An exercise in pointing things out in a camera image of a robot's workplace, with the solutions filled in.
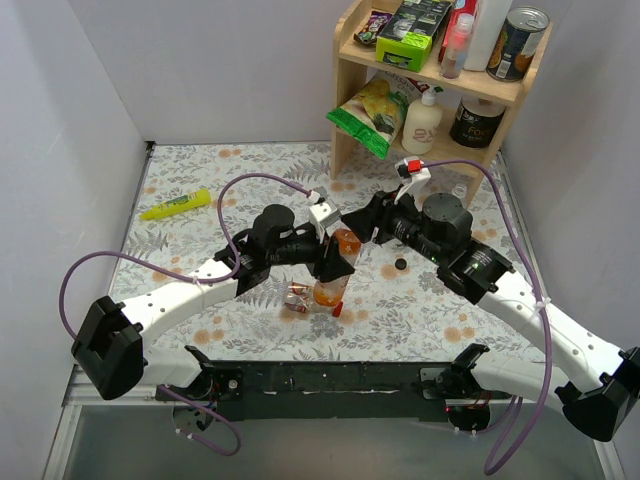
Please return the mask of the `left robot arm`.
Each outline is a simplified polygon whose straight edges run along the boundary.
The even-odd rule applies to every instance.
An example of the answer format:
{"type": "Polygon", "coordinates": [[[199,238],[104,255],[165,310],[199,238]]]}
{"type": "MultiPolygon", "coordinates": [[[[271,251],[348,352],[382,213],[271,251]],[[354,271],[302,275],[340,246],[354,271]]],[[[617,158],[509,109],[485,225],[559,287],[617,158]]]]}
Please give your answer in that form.
{"type": "Polygon", "coordinates": [[[218,303],[232,300],[266,281],[280,265],[304,265],[327,283],[353,273],[338,242],[327,233],[340,218],[329,200],[309,208],[309,220],[295,225],[293,212],[278,204],[264,208],[251,228],[236,234],[184,281],[167,283],[145,295],[117,303],[94,301],[71,353],[105,400],[123,396],[140,383],[180,388],[193,400],[213,386],[206,359],[194,347],[160,349],[166,331],[218,303]]]}

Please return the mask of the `orange drink bottle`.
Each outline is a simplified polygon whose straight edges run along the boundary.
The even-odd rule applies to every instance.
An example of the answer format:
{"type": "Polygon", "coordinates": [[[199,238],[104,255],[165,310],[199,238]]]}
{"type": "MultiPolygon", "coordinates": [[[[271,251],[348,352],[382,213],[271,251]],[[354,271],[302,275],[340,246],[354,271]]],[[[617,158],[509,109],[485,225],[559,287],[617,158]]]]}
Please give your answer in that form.
{"type": "Polygon", "coordinates": [[[327,263],[312,289],[312,310],[331,312],[342,301],[361,242],[347,228],[338,228],[330,238],[327,263]]]}

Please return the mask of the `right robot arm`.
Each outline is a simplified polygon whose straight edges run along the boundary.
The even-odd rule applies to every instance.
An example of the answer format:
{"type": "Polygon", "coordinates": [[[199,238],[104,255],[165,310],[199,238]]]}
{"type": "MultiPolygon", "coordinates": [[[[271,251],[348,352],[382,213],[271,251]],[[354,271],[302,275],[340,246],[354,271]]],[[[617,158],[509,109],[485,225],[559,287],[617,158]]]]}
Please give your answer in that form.
{"type": "Polygon", "coordinates": [[[396,239],[432,261],[450,291],[550,354],[546,405],[594,440],[613,438],[639,399],[638,348],[622,350],[537,300],[508,259],[472,237],[473,217],[457,197],[433,194],[417,208],[410,195],[378,192],[342,221],[363,243],[396,239]]]}

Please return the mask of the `clear green-label water bottle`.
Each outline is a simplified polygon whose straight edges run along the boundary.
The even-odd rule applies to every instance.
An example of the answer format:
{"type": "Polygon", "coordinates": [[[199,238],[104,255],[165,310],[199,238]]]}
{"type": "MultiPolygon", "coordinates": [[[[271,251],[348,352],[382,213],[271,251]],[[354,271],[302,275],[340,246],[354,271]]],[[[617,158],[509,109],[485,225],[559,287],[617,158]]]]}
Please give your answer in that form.
{"type": "Polygon", "coordinates": [[[458,199],[460,199],[461,201],[466,199],[468,190],[467,190],[467,185],[463,184],[463,183],[457,183],[453,186],[453,188],[451,189],[451,193],[458,199]]]}

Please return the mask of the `red-cap clear bottle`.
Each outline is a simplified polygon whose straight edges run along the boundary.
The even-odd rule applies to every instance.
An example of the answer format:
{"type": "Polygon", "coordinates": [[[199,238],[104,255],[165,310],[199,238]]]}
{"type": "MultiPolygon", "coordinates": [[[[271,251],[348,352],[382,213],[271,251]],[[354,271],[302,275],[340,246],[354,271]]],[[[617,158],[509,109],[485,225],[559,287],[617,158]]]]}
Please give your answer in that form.
{"type": "Polygon", "coordinates": [[[323,313],[339,317],[343,309],[342,296],[327,285],[314,286],[291,282],[283,296],[284,306],[298,313],[323,313]]]}

